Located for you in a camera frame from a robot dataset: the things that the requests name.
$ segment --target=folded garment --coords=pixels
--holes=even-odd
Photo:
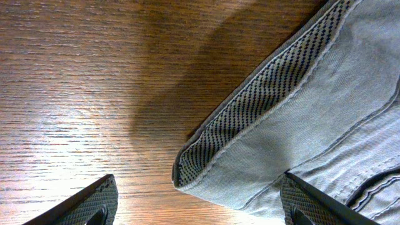
[[[179,152],[175,188],[284,221],[285,171],[367,218],[400,218],[400,2],[329,1]]]

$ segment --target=black object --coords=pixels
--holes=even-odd
[[[281,201],[287,225],[378,224],[289,172],[282,181]]]
[[[108,174],[25,225],[112,225],[117,207],[117,186]]]

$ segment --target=wooden table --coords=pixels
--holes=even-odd
[[[174,190],[171,166],[323,2],[1,1],[1,223],[113,173],[115,224],[265,224]]]

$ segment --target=wooden surface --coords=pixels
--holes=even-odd
[[[1,1],[1,224],[107,173],[115,224],[265,224],[174,190],[171,166],[323,2]]]

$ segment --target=gray garment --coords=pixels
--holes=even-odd
[[[343,2],[346,13],[338,17],[332,38],[326,39],[300,82],[208,153],[209,161],[201,157],[203,152],[197,149],[211,148],[201,145],[208,126],[237,96],[251,98],[251,93],[241,93],[251,89],[249,85],[269,69],[268,63]],[[390,172],[400,167],[399,12],[400,2],[395,0],[329,1],[250,75],[184,146],[172,172],[175,187],[216,204],[283,221],[279,189],[285,171],[344,204],[363,184],[387,173],[364,191],[353,208],[379,223],[395,224],[400,218],[400,181],[398,174]],[[189,150],[199,157],[187,157]]]

